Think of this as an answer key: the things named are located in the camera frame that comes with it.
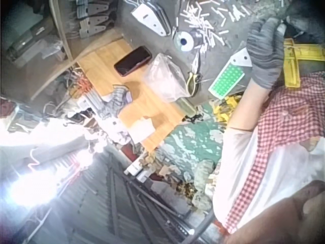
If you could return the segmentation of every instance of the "table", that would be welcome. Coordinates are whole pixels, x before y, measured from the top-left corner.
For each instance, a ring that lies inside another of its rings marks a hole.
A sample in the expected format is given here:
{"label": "table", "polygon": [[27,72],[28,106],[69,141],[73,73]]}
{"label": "table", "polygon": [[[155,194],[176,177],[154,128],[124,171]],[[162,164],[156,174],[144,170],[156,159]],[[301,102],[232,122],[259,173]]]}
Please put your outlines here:
{"label": "table", "polygon": [[[175,16],[178,12],[178,1],[179,0],[156,0],[156,2],[158,2],[159,5],[165,10],[171,26],[175,24]],[[187,0],[180,1],[184,1],[182,2],[182,9],[185,9]],[[230,31],[223,37],[226,37],[226,39],[230,42],[232,48],[224,47],[220,43],[217,43],[217,46],[215,48],[208,51],[205,55],[201,56],[200,73],[203,75],[203,80],[211,80],[201,83],[197,94],[194,97],[188,99],[194,106],[200,105],[212,99],[216,99],[212,94],[209,93],[208,88],[217,77],[219,72],[222,70],[224,65],[227,63],[230,56],[232,56],[236,51],[239,51],[242,47],[245,47],[245,41],[247,39],[247,33],[250,24],[266,13],[268,15],[276,15],[283,13],[285,10],[285,8],[281,7],[281,2],[279,0],[262,0],[259,3],[255,3],[255,1],[250,0],[242,1],[251,3],[250,5],[246,4],[245,6],[251,8],[254,14],[249,17],[245,17],[244,19],[240,19],[239,22],[235,23],[232,23],[228,17],[223,28],[220,28],[222,19],[211,10],[212,6],[218,6],[213,4],[202,5],[204,10],[203,12],[210,13],[210,16],[206,17],[206,19],[208,19],[218,31],[226,29]],[[229,0],[227,4],[229,6],[231,6],[231,4],[236,4],[239,6],[238,1],[236,0]],[[171,56],[173,58],[173,62],[180,67],[184,78],[186,79],[187,72],[190,71],[190,66],[195,57],[196,50],[192,50],[191,52],[178,51],[174,46],[174,42],[171,36],[161,37],[149,28],[137,22],[136,19],[131,15],[131,11],[134,8],[134,6],[120,1],[120,20],[117,24],[119,27],[121,27],[124,38],[134,48],[145,45],[149,48],[154,57],[160,52]],[[188,27],[188,24],[184,22],[184,17],[179,18],[179,30],[191,30],[191,28]],[[237,86],[234,87],[234,89],[231,91],[231,94],[242,92],[247,86],[250,79],[250,69],[245,68],[243,71],[246,74],[245,77],[239,82]]]}
{"label": "table", "polygon": [[114,64],[132,51],[124,40],[108,44],[78,61],[78,64],[101,96],[113,91],[113,85],[126,85],[133,96],[133,102],[119,114],[124,125],[129,128],[134,122],[151,118],[155,132],[142,141],[144,148],[151,152],[182,121],[184,114],[171,103],[164,103],[144,82],[143,73],[146,66],[126,77],[120,77]]}

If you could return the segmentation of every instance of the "hand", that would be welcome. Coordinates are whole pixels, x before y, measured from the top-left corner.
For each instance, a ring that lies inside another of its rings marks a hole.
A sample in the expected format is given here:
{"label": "hand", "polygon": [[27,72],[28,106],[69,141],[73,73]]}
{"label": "hand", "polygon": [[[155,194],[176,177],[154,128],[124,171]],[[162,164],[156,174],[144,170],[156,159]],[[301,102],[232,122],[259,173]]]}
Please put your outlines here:
{"label": "hand", "polygon": [[279,78],[284,61],[286,26],[277,18],[260,20],[251,26],[247,51],[252,61],[252,79],[265,89],[272,89]]}

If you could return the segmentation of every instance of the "smartphone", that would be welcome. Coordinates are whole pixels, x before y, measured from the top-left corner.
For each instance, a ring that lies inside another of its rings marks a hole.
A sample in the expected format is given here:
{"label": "smartphone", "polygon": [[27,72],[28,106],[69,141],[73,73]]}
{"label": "smartphone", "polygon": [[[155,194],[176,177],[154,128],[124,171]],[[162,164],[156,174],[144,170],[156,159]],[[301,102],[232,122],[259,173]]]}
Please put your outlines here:
{"label": "smartphone", "polygon": [[120,76],[126,76],[148,63],[151,58],[152,55],[150,51],[145,46],[141,46],[117,62],[114,68]]}

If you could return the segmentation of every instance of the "person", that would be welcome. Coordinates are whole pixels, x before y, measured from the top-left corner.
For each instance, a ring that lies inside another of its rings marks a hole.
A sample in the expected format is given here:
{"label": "person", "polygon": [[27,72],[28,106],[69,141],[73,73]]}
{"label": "person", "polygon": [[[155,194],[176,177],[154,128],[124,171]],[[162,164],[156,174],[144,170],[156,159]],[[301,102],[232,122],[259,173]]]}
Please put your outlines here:
{"label": "person", "polygon": [[216,218],[229,234],[324,180],[325,72],[302,77],[299,89],[272,91],[284,63],[285,30],[271,17],[249,31],[252,79],[223,135],[213,196]]}
{"label": "person", "polygon": [[313,181],[224,240],[225,244],[321,244],[325,241],[325,182]]}

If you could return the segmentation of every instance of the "red checkered cloth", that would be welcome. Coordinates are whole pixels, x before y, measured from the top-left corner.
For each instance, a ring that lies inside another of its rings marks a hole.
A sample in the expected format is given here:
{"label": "red checkered cloth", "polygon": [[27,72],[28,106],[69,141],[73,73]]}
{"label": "red checkered cloth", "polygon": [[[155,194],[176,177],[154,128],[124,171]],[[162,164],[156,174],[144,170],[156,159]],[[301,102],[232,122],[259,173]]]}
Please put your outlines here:
{"label": "red checkered cloth", "polygon": [[270,153],[280,146],[325,136],[325,72],[301,78],[300,89],[280,87],[273,95],[257,124],[255,162],[224,225],[230,234],[237,230],[262,182]]}

